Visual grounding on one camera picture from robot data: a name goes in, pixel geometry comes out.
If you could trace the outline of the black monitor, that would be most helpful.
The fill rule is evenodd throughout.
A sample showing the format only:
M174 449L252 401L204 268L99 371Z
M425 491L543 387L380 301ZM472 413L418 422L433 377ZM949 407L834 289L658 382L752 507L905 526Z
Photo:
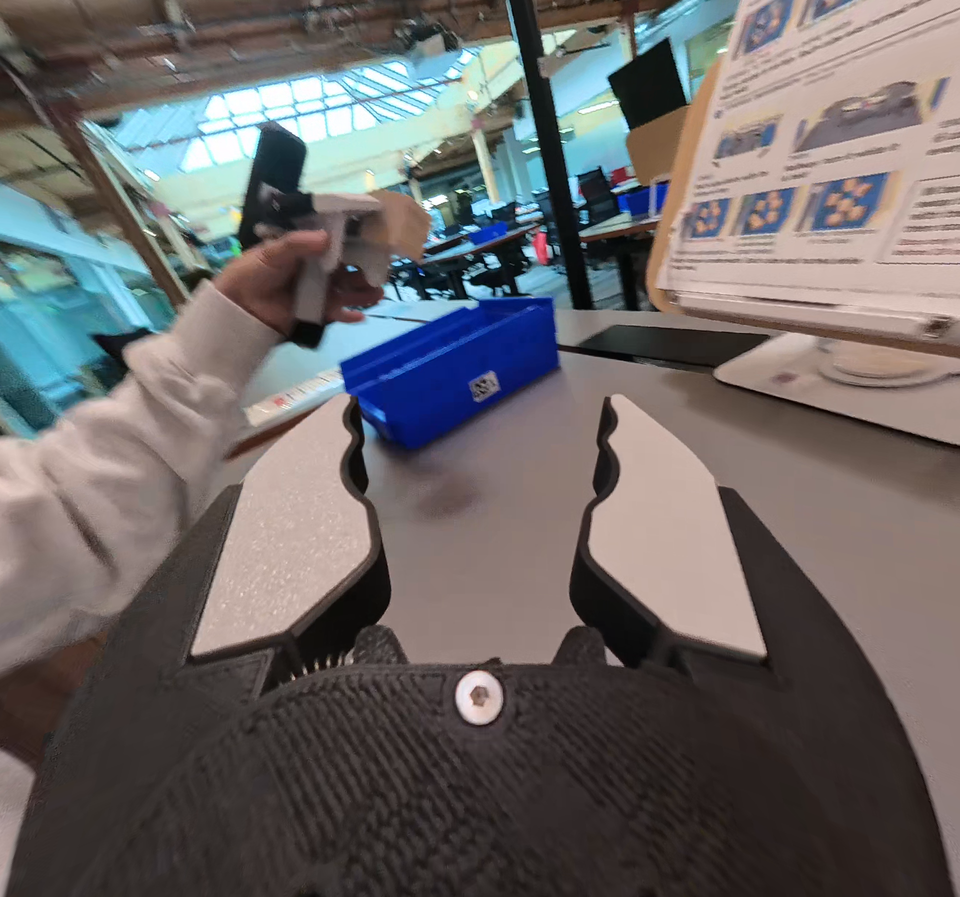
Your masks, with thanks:
M607 83L630 131L689 104L669 39L608 75Z

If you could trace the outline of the cardboard box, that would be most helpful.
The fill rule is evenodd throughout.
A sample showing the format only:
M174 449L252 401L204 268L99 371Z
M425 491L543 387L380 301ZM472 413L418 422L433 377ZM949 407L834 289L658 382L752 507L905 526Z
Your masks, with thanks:
M641 187L669 179L689 111L690 107L684 106L630 130L626 149Z

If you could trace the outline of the wooden office desk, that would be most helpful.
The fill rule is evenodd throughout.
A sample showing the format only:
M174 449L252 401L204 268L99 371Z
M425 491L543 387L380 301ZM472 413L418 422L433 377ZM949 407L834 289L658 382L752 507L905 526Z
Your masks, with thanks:
M516 228L490 236L480 231L480 239L456 245L439 253L427 256L415 266L415 286L422 297L426 297L426 279L442 277L450 285L454 300L466 301L472 298L467 290L466 275L474 267L480 272L493 274L498 285L491 289L494 294L506 294L510 298L525 297L518 284L518 276L526 272L520 267L522 247L531 242L535 231L543 228L541 220L520 224Z

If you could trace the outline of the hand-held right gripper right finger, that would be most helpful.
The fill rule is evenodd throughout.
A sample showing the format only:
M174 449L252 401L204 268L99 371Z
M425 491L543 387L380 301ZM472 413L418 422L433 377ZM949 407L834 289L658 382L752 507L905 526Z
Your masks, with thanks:
M699 651L761 666L767 646L721 491L624 395L604 399L570 602L623 666Z

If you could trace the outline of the printed instruction sheet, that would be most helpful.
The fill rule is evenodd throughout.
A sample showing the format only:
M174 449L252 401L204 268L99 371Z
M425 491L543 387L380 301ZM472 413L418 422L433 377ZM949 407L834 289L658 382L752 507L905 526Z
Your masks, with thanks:
M740 0L661 286L958 313L959 0Z

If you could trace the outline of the blue plastic bin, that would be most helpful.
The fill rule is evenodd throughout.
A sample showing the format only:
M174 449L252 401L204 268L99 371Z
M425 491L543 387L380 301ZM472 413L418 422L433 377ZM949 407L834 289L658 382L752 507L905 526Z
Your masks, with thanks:
M341 365L378 435L416 450L559 368L550 298L482 300Z

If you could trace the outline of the person's left forearm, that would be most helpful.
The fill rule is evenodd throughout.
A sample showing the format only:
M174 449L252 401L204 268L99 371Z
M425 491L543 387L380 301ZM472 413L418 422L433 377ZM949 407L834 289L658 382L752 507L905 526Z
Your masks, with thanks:
M195 521L280 342L212 284L135 341L125 378L33 440L1 448L1 669L91 637Z

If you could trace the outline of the black office chair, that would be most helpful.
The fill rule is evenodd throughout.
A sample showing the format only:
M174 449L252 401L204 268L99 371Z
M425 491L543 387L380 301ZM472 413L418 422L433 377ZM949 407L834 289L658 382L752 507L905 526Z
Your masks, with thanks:
M594 167L577 175L578 189L582 196L582 209L586 213L586 225L594 226L613 219L621 213L618 195L602 167Z

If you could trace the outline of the wooden cube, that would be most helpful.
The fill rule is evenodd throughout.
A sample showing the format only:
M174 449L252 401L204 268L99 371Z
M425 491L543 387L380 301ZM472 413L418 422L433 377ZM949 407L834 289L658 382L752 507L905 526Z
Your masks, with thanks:
M370 196L378 210L365 218L363 240L389 255L420 264L431 229L427 210L412 196L398 191L378 189Z

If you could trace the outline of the large paned window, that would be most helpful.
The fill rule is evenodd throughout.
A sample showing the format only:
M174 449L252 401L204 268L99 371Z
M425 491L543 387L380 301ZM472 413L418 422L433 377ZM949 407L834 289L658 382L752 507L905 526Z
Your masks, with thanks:
M478 54L479 48L465 48L439 74L421 79L406 63L392 60L127 111L107 135L159 181L251 159L265 123L311 144L417 120L459 83Z

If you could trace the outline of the black flat pad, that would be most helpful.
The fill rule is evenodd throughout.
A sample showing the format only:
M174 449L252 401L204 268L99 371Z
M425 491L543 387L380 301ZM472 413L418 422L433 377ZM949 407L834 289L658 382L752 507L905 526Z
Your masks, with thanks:
M712 372L770 339L766 333L614 325L567 349L599 359Z

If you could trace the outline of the wooden support post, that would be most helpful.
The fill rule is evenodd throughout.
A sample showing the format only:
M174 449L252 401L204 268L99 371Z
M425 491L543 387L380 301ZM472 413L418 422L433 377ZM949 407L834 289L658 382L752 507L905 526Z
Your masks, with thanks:
M102 204L114 217L126 241L136 251L175 312L188 300L188 292L156 239L147 232L138 207L106 158L96 150L76 109L65 101L41 105L65 148L78 161Z

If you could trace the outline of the wooden document stand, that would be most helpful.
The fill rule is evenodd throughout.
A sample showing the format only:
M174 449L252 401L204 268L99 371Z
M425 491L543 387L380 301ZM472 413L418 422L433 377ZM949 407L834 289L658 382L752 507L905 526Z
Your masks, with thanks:
M681 315L785 332L717 367L714 377L720 383L957 446L959 225L957 313L676 293L662 287L662 267L723 57L707 75L684 124L661 226L665 234L657 240L663 252L656 294L667 310Z

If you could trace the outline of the person's white sweatshirt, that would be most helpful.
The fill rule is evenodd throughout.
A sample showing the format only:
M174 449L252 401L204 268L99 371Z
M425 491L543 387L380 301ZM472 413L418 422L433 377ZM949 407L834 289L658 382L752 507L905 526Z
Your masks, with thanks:
M35 771L1 750L1 895L7 892L21 825L35 782Z

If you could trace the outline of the person's left hand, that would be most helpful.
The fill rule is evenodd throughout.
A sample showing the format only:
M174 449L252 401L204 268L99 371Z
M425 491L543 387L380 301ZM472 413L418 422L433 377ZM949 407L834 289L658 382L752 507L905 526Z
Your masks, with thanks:
M236 258L214 287L251 317L288 339L296 327L296 295L302 271L330 248L325 231L289 231ZM359 270L340 266L331 276L323 309L325 324L354 324L384 296Z

